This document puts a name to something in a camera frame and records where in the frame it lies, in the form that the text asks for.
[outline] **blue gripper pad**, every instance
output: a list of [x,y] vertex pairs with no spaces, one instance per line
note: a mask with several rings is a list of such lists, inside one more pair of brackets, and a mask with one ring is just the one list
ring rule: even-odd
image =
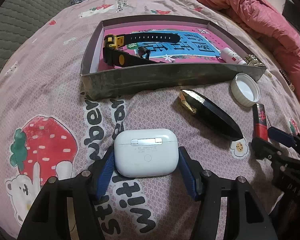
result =
[[184,157],[184,155],[180,149],[179,149],[178,166],[179,166],[182,178],[183,178],[183,182],[186,185],[188,194],[190,195],[190,197],[193,198],[193,200],[197,200],[199,195],[195,190],[194,176],[192,175],[190,168],[186,162],[186,158]]
[[112,150],[112,152],[110,153],[98,177],[97,191],[96,191],[97,199],[100,199],[106,193],[113,172],[114,172],[114,150]]
[[273,126],[268,129],[268,136],[270,139],[280,142],[288,148],[294,147],[296,144],[296,141],[291,134],[281,131]]

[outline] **gray quilted cushion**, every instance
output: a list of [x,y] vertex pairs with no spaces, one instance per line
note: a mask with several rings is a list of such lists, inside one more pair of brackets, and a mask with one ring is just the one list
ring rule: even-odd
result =
[[5,0],[0,7],[0,72],[11,55],[71,0]]

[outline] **black watch band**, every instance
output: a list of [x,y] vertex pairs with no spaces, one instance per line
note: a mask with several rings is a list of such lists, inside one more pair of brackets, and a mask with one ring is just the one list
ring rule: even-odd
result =
[[117,37],[124,36],[123,45],[128,45],[137,42],[169,42],[178,43],[180,41],[180,36],[173,33],[131,33],[117,35]]

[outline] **pink blanket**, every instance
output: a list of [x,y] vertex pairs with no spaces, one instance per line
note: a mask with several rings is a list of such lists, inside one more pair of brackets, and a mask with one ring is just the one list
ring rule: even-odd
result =
[[265,0],[197,0],[219,10],[263,43],[288,74],[300,100],[300,36]]

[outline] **white bottle cap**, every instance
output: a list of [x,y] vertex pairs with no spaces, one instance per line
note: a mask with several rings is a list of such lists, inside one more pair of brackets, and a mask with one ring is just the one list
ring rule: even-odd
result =
[[232,80],[231,91],[235,99],[246,107],[253,106],[261,97],[257,83],[244,73],[238,73]]

